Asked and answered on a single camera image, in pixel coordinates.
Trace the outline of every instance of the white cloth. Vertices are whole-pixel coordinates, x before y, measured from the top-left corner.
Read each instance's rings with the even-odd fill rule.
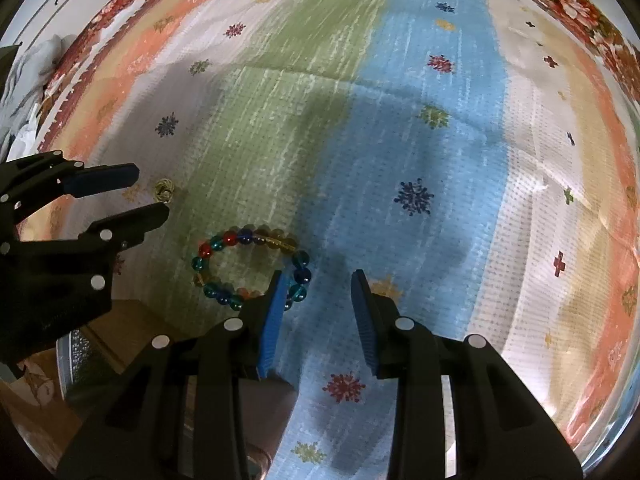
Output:
[[[7,158],[12,140],[20,129],[29,123],[34,105],[40,106],[43,86],[62,53],[62,40],[53,36],[27,50],[14,62],[0,100],[0,162]],[[31,148],[25,146],[24,150],[31,151]]]

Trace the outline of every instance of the blue stripe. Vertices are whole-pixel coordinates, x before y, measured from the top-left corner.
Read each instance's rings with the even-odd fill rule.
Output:
[[[454,71],[427,66],[430,56],[452,60]],[[403,315],[462,338],[504,194],[506,67],[485,0],[390,0],[349,92],[349,115],[328,133],[294,228],[316,272],[278,344],[277,369],[300,385],[300,399],[270,478],[305,478],[316,467],[290,452],[297,441],[317,441],[328,455],[315,480],[370,480],[386,470],[396,386],[364,364],[350,275],[391,276]],[[425,124],[425,104],[446,110],[449,126]],[[418,178],[434,195],[431,214],[409,216],[394,198],[401,182]],[[350,371],[367,385],[362,402],[336,404],[322,387]]]

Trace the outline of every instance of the white screw cap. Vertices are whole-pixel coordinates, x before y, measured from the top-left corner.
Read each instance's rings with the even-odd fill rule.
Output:
[[[156,350],[160,350],[162,348],[167,348],[171,340],[167,335],[157,335],[153,341],[151,342],[151,346]]]
[[[244,326],[242,319],[237,317],[231,317],[225,321],[225,330],[229,332],[235,332],[236,330],[240,330]]]
[[[414,327],[414,320],[409,317],[399,317],[396,319],[396,328],[398,330],[413,330]]]
[[[104,277],[100,274],[96,274],[91,278],[91,286],[94,290],[103,290],[107,282],[104,281]]]
[[[484,348],[486,346],[486,339],[479,334],[470,335],[467,341],[473,348]]]

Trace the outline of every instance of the cross pattern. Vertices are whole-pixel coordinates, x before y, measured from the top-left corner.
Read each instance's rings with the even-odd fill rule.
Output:
[[[564,272],[564,268],[566,267],[566,264],[564,263],[564,261],[562,261],[562,256],[564,256],[564,254],[562,254],[562,251],[558,251],[558,256],[556,256],[554,259],[556,278],[560,276],[560,272]]]
[[[549,63],[549,66],[551,68],[555,68],[556,66],[558,66],[558,62],[555,61],[551,56],[546,56],[544,61],[546,61],[547,63]]]

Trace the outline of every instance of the glass bead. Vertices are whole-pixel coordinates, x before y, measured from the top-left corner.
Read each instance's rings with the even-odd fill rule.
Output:
[[[202,270],[204,269],[205,261],[199,256],[196,256],[193,260],[191,260],[191,268],[193,270]]]
[[[236,312],[238,312],[240,309],[242,309],[243,304],[244,300],[242,299],[242,296],[238,294],[234,294],[231,296],[231,298],[229,298],[229,306],[231,307],[231,310],[235,310]]]
[[[220,288],[218,293],[216,294],[216,299],[220,305],[229,304],[229,300],[231,299],[231,292],[226,290],[226,288]]]
[[[306,285],[311,281],[311,271],[306,267],[304,269],[296,269],[293,271],[293,279],[300,285]]]
[[[306,298],[306,288],[299,283],[289,287],[289,295],[293,301],[302,301]]]
[[[265,240],[266,237],[269,236],[269,232],[265,229],[256,229],[254,231],[254,244],[256,245],[264,245],[267,243]]]
[[[285,254],[293,254],[297,248],[298,248],[297,241],[295,241],[293,238],[285,238],[282,241],[280,250]]]
[[[218,296],[218,284],[215,282],[209,282],[206,283],[205,286],[202,288],[202,291],[204,292],[204,295],[207,298],[211,298],[212,300],[215,300],[216,297]]]
[[[198,249],[198,256],[201,258],[209,258],[211,256],[211,246],[208,242],[204,242]]]
[[[280,240],[284,237],[284,231],[282,229],[274,229],[269,234],[271,240],[267,240],[267,246],[270,249],[277,249],[280,247]]]
[[[225,243],[222,241],[222,236],[214,236],[209,243],[211,244],[211,248],[217,253],[225,248]]]
[[[291,257],[291,262],[297,269],[304,269],[309,265],[309,253],[306,251],[296,251]]]
[[[236,234],[235,231],[226,231],[222,235],[222,240],[224,241],[226,246],[233,247],[238,243],[238,234]]]
[[[242,245],[249,245],[251,243],[252,238],[254,237],[254,233],[251,229],[240,229],[238,231],[238,241]]]

